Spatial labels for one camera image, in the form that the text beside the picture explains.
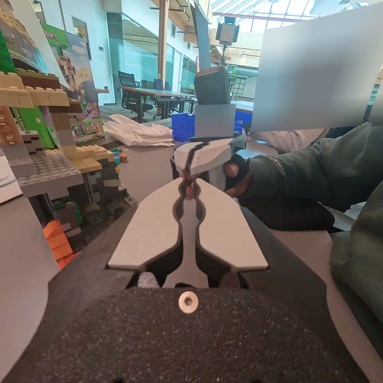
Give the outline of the toy brick building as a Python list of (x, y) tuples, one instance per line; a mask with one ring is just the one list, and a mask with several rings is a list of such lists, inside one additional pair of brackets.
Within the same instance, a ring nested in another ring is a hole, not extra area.
[[(1, 149), (28, 198), (55, 261), (62, 270), (127, 210), (138, 207), (119, 179), (117, 160), (127, 150), (77, 147), (70, 122), (81, 117), (57, 76), (16, 69), (1, 33)], [(47, 113), (56, 137), (46, 150), (37, 131), (15, 120), (22, 108)]]

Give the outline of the another person's forearm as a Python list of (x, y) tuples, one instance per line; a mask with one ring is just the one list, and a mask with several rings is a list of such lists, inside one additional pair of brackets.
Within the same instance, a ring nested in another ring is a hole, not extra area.
[(266, 131), (255, 132), (254, 136), (272, 146), (279, 154), (286, 154), (305, 147), (324, 138), (330, 128), (300, 129), (293, 131)]

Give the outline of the studio light on stand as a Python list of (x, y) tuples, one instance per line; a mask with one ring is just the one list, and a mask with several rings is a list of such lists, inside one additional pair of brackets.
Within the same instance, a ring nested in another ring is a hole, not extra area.
[(237, 42), (240, 26), (236, 24), (236, 19), (237, 17), (224, 16), (224, 22), (218, 23), (216, 40), (223, 46), (220, 66), (223, 66), (226, 48)]

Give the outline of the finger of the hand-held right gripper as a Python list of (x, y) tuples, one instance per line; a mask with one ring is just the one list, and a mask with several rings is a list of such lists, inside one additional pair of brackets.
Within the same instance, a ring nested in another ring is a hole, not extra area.
[(224, 164), (232, 157), (232, 138), (188, 142), (188, 174), (196, 175)]
[(207, 179), (205, 175), (202, 175), (207, 173), (206, 170), (197, 174), (190, 174), (189, 170), (184, 173), (184, 170), (189, 163), (190, 152), (192, 152), (191, 156), (193, 157), (195, 151), (200, 150), (206, 145), (207, 142), (184, 142), (183, 145), (176, 148), (174, 154), (174, 168), (179, 172), (180, 177), (184, 179), (192, 179), (199, 178), (201, 176), (203, 179)]

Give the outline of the open instruction booklet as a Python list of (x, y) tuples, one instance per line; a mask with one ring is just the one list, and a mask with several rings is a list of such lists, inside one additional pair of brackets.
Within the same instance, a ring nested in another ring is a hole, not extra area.
[(11, 57), (46, 74), (55, 74), (69, 88), (30, 1), (0, 1), (0, 28)]

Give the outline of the pile of small loose bricks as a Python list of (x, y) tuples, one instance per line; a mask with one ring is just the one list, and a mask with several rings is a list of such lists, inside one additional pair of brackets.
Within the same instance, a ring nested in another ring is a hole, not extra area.
[(127, 163), (128, 149), (114, 148), (114, 149), (109, 149), (109, 151), (112, 152), (116, 164)]

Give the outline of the black office chair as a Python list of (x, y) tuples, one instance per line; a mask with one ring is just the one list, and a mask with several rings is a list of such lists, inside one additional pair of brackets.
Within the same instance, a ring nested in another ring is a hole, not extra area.
[[(156, 90), (170, 90), (167, 87), (164, 87), (162, 80), (156, 79), (154, 81), (154, 86)], [(158, 101), (155, 97), (155, 106), (161, 110), (161, 119), (171, 117), (171, 113), (174, 111), (179, 112), (180, 101), (177, 98), (170, 97), (166, 101)]]
[(122, 90), (122, 108), (137, 114), (137, 117), (133, 118), (134, 121), (139, 123), (148, 122), (144, 118), (144, 113), (152, 110), (153, 106), (145, 103), (146, 94), (128, 90), (128, 88), (137, 88), (134, 74), (127, 74), (125, 72), (118, 71), (118, 77), (121, 84), (120, 88)]

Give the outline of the person's green clothing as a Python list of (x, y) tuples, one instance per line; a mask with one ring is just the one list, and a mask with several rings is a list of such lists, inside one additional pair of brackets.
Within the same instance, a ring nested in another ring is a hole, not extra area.
[(333, 235), (330, 271), (378, 355), (383, 356), (383, 183), (349, 232)]

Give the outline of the wooden office table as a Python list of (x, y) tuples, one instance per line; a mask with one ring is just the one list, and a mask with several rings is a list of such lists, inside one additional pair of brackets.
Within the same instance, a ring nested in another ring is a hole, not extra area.
[(142, 89), (142, 88), (128, 88), (128, 90), (146, 94), (148, 96), (157, 97), (158, 101), (166, 101), (167, 98), (177, 98), (181, 103), (193, 101), (194, 97), (187, 93), (175, 92), (171, 90), (156, 90), (156, 89)]

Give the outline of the person's right hand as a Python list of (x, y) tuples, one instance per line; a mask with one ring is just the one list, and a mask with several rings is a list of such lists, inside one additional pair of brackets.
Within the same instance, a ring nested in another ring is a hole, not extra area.
[(244, 159), (234, 154), (224, 163), (223, 171), (226, 175), (224, 192), (232, 198), (240, 197), (245, 193), (252, 179), (251, 159)]

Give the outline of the white book stand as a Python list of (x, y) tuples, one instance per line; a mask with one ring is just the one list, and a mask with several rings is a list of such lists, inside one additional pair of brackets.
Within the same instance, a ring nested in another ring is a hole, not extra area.
[(5, 156), (0, 157), (0, 203), (6, 203), (9, 200), (22, 195), (18, 186), (16, 177), (9, 166)]

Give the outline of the green toy set box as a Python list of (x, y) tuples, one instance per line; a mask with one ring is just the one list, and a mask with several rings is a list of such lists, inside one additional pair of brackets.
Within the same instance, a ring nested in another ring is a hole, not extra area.
[[(100, 117), (98, 95), (93, 81), (86, 39), (44, 22), (40, 23), (69, 86), (66, 88), (61, 85), (61, 88), (67, 93), (68, 98), (77, 100), (81, 104), (83, 116), (70, 118), (76, 143), (104, 137), (103, 121)], [(38, 72), (19, 60), (13, 59), (13, 62), (18, 69)]]

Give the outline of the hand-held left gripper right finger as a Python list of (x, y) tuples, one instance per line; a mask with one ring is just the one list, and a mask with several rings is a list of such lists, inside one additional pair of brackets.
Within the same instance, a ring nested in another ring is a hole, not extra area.
[(225, 192), (203, 179), (194, 182), (196, 216), (196, 264), (218, 286), (230, 273), (259, 271), (268, 262), (240, 205)]

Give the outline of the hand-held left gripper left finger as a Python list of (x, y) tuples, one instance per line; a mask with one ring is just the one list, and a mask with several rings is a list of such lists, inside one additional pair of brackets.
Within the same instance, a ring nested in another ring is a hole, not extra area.
[(179, 177), (146, 197), (138, 206), (108, 266), (151, 272), (160, 286), (183, 261), (184, 179)]

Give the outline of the brown toy twig piece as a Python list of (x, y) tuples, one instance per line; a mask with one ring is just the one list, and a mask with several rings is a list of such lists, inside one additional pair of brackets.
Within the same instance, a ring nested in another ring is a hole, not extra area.
[(182, 177), (186, 184), (186, 200), (194, 199), (194, 182), (198, 178), (198, 175), (190, 175), (188, 172), (182, 171)]

